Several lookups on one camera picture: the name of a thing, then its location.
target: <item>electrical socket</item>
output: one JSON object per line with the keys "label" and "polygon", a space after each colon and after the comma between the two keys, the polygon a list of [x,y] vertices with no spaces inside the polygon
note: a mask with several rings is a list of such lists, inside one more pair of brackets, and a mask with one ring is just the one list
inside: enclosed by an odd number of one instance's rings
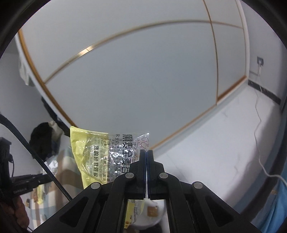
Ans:
{"label": "electrical socket", "polygon": [[263,58],[257,57],[257,64],[260,65],[260,66],[263,66],[263,65],[264,65],[264,60],[263,60]]}

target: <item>silver round pin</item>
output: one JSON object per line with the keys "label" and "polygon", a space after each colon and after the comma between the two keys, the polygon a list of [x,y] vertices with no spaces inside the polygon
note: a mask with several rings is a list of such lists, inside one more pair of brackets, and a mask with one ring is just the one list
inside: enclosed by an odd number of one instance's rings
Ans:
{"label": "silver round pin", "polygon": [[196,189],[201,189],[201,188],[203,187],[202,183],[200,183],[200,182],[195,182],[195,183],[193,184],[193,186],[194,186]]}
{"label": "silver round pin", "polygon": [[128,179],[131,179],[131,178],[133,178],[135,175],[133,174],[133,173],[131,173],[131,172],[128,172],[128,173],[126,173],[126,178],[128,178]]}
{"label": "silver round pin", "polygon": [[98,182],[92,183],[91,188],[92,189],[98,189],[100,187],[100,184]]}
{"label": "silver round pin", "polygon": [[168,177],[168,174],[165,172],[160,173],[160,178],[165,179]]}

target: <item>blue fabric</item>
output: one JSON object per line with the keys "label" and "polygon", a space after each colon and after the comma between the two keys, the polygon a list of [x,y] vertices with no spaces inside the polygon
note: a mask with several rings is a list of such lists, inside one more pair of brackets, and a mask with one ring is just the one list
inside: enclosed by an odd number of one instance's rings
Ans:
{"label": "blue fabric", "polygon": [[[281,176],[287,180],[287,165],[285,163]],[[277,196],[273,201],[271,210],[257,226],[262,233],[276,233],[287,217],[287,187],[279,180]]]}

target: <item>black cable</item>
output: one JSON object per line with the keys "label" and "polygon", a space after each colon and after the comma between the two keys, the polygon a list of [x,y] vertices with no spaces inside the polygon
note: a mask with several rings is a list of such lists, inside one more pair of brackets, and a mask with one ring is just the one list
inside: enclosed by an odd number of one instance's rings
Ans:
{"label": "black cable", "polygon": [[13,175],[14,175],[14,167],[15,167],[14,160],[12,160],[12,163],[13,163],[13,171],[12,171],[12,176],[11,177],[13,177]]}
{"label": "black cable", "polygon": [[65,197],[71,201],[72,197],[70,194],[64,189],[64,187],[60,184],[57,178],[53,175],[53,173],[49,170],[43,160],[37,155],[37,153],[31,148],[26,139],[22,136],[22,134],[16,129],[16,127],[2,114],[0,114],[0,124],[4,125],[7,129],[11,131],[12,134],[22,143],[22,145],[29,151],[34,159],[41,165],[41,167],[45,170],[51,180],[56,184],[56,186],[61,190],[61,192],[65,195]]}

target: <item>white wall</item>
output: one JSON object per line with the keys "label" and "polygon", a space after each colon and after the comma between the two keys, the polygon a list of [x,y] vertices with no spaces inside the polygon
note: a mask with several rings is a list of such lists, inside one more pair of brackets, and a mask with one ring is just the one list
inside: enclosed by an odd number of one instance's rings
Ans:
{"label": "white wall", "polygon": [[[18,54],[15,50],[8,50],[0,59],[0,112],[16,126],[27,141],[38,124],[51,120],[36,88],[26,86],[20,78]],[[12,142],[10,153],[15,162],[14,176],[35,174],[41,170],[36,160],[32,159],[17,138],[3,125],[0,125],[0,137]]]}
{"label": "white wall", "polygon": [[[287,49],[260,15],[244,2],[241,1],[241,4],[249,32],[250,71],[257,73],[257,56],[262,57],[264,59],[261,71],[262,86],[282,98],[287,78]],[[249,78],[256,80],[256,76],[252,73]]]}

